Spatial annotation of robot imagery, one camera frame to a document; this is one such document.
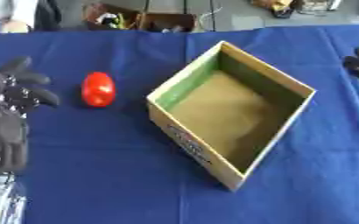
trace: box wall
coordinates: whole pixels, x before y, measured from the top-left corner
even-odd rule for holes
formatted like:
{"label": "box wall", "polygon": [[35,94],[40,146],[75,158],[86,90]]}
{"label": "box wall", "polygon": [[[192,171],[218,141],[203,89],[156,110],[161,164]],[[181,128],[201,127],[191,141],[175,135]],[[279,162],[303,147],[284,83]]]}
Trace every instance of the box wall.
{"label": "box wall", "polygon": [[219,65],[221,70],[236,77],[243,85],[252,88],[266,100],[288,107],[292,111],[305,100],[301,95],[279,85],[225,52],[219,54]]}
{"label": "box wall", "polygon": [[148,102],[148,108],[151,120],[227,188],[234,191],[241,186],[243,175],[225,158],[217,154],[185,127],[181,127],[174,118],[163,112],[153,101]]}
{"label": "box wall", "polygon": [[182,99],[187,97],[194,89],[201,85],[212,75],[212,71],[218,67],[218,55],[211,57],[189,76],[172,86],[168,91],[163,93],[156,103],[165,110],[170,110]]}

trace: blue cloth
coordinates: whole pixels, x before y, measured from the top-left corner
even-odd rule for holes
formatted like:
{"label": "blue cloth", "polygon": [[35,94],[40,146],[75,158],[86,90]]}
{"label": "blue cloth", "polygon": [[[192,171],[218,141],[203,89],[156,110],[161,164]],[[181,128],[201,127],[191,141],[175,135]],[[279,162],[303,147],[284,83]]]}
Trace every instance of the blue cloth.
{"label": "blue cloth", "polygon": [[[144,99],[220,40],[318,90],[235,193],[148,120]],[[0,36],[0,65],[31,55],[63,101],[29,116],[26,223],[359,224],[359,81],[341,66],[356,46],[359,25]],[[92,71],[116,81],[106,109],[80,105],[78,87]]]}

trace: wire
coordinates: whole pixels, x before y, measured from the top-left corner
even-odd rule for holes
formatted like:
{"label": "wire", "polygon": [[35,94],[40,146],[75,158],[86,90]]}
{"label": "wire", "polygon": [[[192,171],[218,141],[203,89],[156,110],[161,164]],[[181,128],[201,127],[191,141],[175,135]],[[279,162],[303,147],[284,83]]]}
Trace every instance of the wire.
{"label": "wire", "polygon": [[[214,8],[214,6],[212,5],[212,2],[213,2],[214,0],[211,0],[211,8],[213,9]],[[214,11],[210,11],[210,12],[208,12],[208,13],[204,13],[204,14],[202,14],[201,16],[200,16],[200,18],[199,18],[199,26],[200,26],[200,28],[202,29],[202,30],[204,30],[204,31],[207,31],[207,32],[214,32],[215,30],[216,30],[216,27],[215,27],[215,18],[214,18],[214,15],[217,13],[217,12],[219,12],[219,11],[221,11],[223,9],[223,7],[220,5],[220,7],[218,8],[218,9],[216,9],[216,10],[214,10]],[[213,19],[212,19],[212,30],[210,30],[210,29],[206,29],[205,28],[205,26],[204,26],[204,23],[203,23],[203,20],[205,19],[205,18],[207,18],[207,17],[210,17],[210,16],[212,16],[213,17]]]}

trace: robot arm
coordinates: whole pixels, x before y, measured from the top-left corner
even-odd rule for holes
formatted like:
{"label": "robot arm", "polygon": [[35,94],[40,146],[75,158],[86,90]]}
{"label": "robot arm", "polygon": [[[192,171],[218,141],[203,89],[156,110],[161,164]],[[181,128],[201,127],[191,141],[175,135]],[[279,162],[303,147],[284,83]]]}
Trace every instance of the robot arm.
{"label": "robot arm", "polygon": [[30,58],[17,58],[0,67],[0,173],[16,172],[27,160],[27,111],[40,104],[56,107],[60,99],[37,85],[48,77],[32,73]]}

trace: robot finger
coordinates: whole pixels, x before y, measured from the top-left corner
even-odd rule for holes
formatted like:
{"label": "robot finger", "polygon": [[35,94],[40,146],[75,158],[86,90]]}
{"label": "robot finger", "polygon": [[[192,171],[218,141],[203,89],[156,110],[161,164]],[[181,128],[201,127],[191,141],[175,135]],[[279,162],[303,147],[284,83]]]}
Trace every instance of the robot finger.
{"label": "robot finger", "polygon": [[27,85],[46,85],[50,83],[50,78],[40,73],[34,73],[31,71],[25,71],[23,73],[15,73],[14,77],[17,84]]}
{"label": "robot finger", "polygon": [[30,57],[18,57],[0,67],[0,74],[20,74],[32,63]]}

